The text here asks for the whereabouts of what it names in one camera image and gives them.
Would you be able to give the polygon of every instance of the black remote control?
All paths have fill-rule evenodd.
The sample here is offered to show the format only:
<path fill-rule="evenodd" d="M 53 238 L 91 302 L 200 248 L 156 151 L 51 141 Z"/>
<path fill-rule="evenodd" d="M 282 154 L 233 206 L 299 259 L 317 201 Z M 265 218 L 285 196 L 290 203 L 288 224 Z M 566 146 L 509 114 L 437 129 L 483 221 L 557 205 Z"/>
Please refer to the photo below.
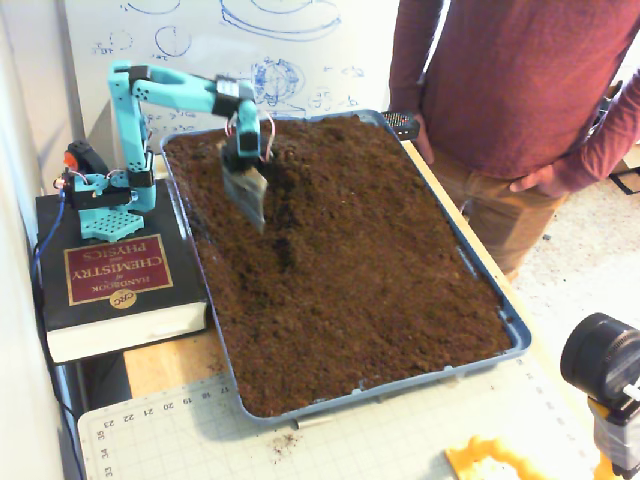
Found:
<path fill-rule="evenodd" d="M 411 112 L 382 112 L 389 126 L 400 140 L 414 140 L 420 132 L 420 124 Z"/>

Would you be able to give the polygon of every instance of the crc logo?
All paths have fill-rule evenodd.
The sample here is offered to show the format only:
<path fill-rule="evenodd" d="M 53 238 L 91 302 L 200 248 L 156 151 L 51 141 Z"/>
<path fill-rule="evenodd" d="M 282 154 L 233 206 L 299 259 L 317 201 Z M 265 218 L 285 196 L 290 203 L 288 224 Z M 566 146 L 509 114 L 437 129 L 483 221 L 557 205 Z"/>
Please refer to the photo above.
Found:
<path fill-rule="evenodd" d="M 109 297 L 109 303 L 114 308 L 124 309 L 129 308 L 136 303 L 138 296 L 136 292 L 123 288 L 122 290 L 116 290 Z"/>

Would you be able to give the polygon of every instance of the book cover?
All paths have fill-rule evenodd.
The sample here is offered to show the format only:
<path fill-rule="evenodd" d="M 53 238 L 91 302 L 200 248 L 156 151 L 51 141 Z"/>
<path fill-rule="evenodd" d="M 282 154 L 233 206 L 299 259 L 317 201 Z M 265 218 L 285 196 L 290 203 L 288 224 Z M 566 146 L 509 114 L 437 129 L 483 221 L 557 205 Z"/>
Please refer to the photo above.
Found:
<path fill-rule="evenodd" d="M 54 361 L 205 327 L 207 292 L 177 193 L 166 180 L 156 184 L 156 206 L 144 214 L 144 228 L 118 242 L 83 240 L 78 212 L 65 206 L 40 260 L 43 315 Z M 58 195 L 36 199 L 41 241 L 54 224 L 58 201 Z"/>

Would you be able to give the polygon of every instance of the tray rim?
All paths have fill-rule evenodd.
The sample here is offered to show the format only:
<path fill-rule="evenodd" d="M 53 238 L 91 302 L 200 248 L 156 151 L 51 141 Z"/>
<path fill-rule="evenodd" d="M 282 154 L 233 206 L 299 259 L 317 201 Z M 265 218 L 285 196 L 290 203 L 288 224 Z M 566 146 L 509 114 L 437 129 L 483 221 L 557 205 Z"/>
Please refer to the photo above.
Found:
<path fill-rule="evenodd" d="M 318 116 L 308 117 L 308 118 L 280 116 L 280 117 L 277 117 L 276 119 L 285 120 L 285 121 L 297 120 L 297 121 L 306 121 L 306 122 L 316 122 L 324 118 L 344 117 L 344 116 L 358 116 L 360 120 L 365 123 L 372 123 L 374 125 L 383 127 L 388 133 L 393 135 L 396 141 L 400 143 L 400 145 L 402 146 L 400 139 L 395 134 L 393 129 L 387 124 L 386 120 L 384 119 L 384 116 L 382 116 L 380 112 L 375 110 L 369 110 L 369 109 L 351 110 L 346 112 L 331 113 L 327 115 L 318 115 Z M 281 415 L 276 415 L 272 417 L 258 417 L 250 413 L 245 408 L 238 390 L 238 384 L 236 381 L 235 373 L 233 371 L 233 366 L 231 364 L 231 357 L 229 355 L 229 351 L 227 350 L 227 346 L 224 341 L 224 335 L 222 334 L 222 329 L 220 326 L 220 322 L 218 320 L 218 315 L 216 313 L 215 304 L 213 303 L 213 298 L 211 295 L 211 291 L 209 289 L 209 284 L 206 281 L 206 274 L 204 271 L 204 267 L 202 265 L 202 262 L 200 261 L 200 255 L 198 254 L 196 244 L 195 244 L 195 239 L 193 238 L 191 225 L 189 224 L 188 216 L 184 206 L 184 201 L 182 196 L 179 193 L 177 182 L 175 180 L 175 177 L 171 170 L 171 165 L 167 159 L 167 156 L 164 150 L 165 145 L 177 137 L 201 135 L 206 133 L 218 132 L 220 130 L 221 130 L 220 128 L 213 128 L 213 129 L 205 129 L 205 130 L 198 130 L 198 131 L 191 131 L 191 132 L 180 132 L 180 133 L 167 135 L 160 140 L 160 151 L 167 169 L 167 174 L 168 174 L 167 186 L 169 187 L 169 190 L 172 191 L 171 193 L 175 195 L 175 199 L 176 199 L 175 201 L 178 203 L 180 207 L 180 213 L 182 215 L 183 224 L 187 230 L 189 241 L 195 253 L 198 267 L 200 269 L 200 273 L 203 276 L 205 288 L 207 291 L 207 296 L 209 297 L 209 302 L 211 304 L 212 318 L 215 323 L 216 331 L 218 333 L 218 338 L 222 345 L 222 351 L 224 352 L 227 368 L 229 370 L 229 375 L 233 383 L 235 401 L 238 403 L 240 410 L 248 418 L 254 421 L 256 424 L 272 426 L 272 425 L 279 425 L 289 421 L 297 421 L 305 417 L 315 416 L 321 413 L 329 413 L 330 411 L 336 410 L 338 408 L 354 405 L 356 403 L 363 402 L 371 398 L 381 397 L 389 394 L 401 394 L 403 393 L 403 391 L 409 391 L 412 387 L 425 386 L 425 385 L 428 385 L 429 383 L 446 379 L 452 376 L 460 378 L 466 375 L 467 373 L 472 373 L 472 372 L 476 372 L 486 368 L 491 368 L 496 366 L 500 362 L 515 359 L 519 356 L 522 356 L 531 347 L 532 340 L 533 340 L 531 331 L 529 330 L 527 325 L 524 323 L 524 320 L 522 319 L 520 313 L 518 312 L 518 309 L 511 301 L 510 296 L 507 295 L 502 290 L 501 286 L 497 282 L 497 279 L 493 275 L 491 275 L 491 273 L 488 271 L 487 266 L 480 259 L 478 252 L 475 251 L 473 246 L 470 244 L 470 242 L 466 238 L 465 234 L 462 233 L 457 222 L 451 217 L 449 211 L 444 207 L 444 205 L 440 201 L 440 198 L 438 197 L 436 192 L 434 192 L 432 186 L 429 184 L 429 182 L 427 181 L 423 173 L 420 171 L 418 166 L 415 165 L 413 159 L 410 157 L 409 153 L 406 151 L 406 149 L 403 146 L 403 151 L 404 151 L 403 155 L 405 159 L 414 165 L 414 167 L 417 170 L 417 173 L 424 180 L 426 187 L 429 189 L 430 193 L 437 200 L 441 211 L 444 213 L 447 221 L 451 225 L 456 235 L 456 238 L 461 244 L 461 249 L 462 249 L 461 252 L 464 255 L 468 255 L 471 257 L 470 259 L 467 258 L 465 261 L 468 261 L 473 267 L 479 269 L 481 273 L 489 280 L 489 283 L 492 285 L 494 291 L 501 297 L 502 306 L 499 306 L 499 305 L 497 306 L 498 307 L 497 314 L 501 318 L 503 326 L 505 327 L 505 331 L 507 332 L 507 334 L 509 335 L 509 338 L 512 341 L 512 347 L 508 350 L 503 351 L 502 353 L 498 353 L 494 355 L 493 357 L 486 358 L 483 360 L 478 360 L 476 362 L 468 363 L 465 365 L 460 365 L 458 367 L 446 366 L 443 370 L 439 370 L 436 372 L 422 373 L 420 375 L 407 377 L 402 380 L 395 380 L 393 382 L 378 385 L 376 387 L 372 387 L 366 390 L 355 388 L 352 390 L 350 394 L 343 395 L 340 397 L 336 397 L 332 399 L 317 399 L 310 405 L 307 405 L 306 407 L 302 407 L 296 410 L 290 410 Z"/>

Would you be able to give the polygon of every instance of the soil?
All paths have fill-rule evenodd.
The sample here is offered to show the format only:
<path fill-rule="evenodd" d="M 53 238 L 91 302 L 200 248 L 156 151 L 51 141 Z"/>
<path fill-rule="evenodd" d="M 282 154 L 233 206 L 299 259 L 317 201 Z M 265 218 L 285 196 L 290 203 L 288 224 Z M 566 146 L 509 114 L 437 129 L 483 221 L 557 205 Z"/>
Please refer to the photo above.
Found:
<path fill-rule="evenodd" d="M 165 147 L 250 413 L 280 415 L 511 347 L 497 295 L 467 270 L 391 135 L 357 117 L 276 121 L 276 133 L 263 234 L 223 193 L 224 132 Z"/>

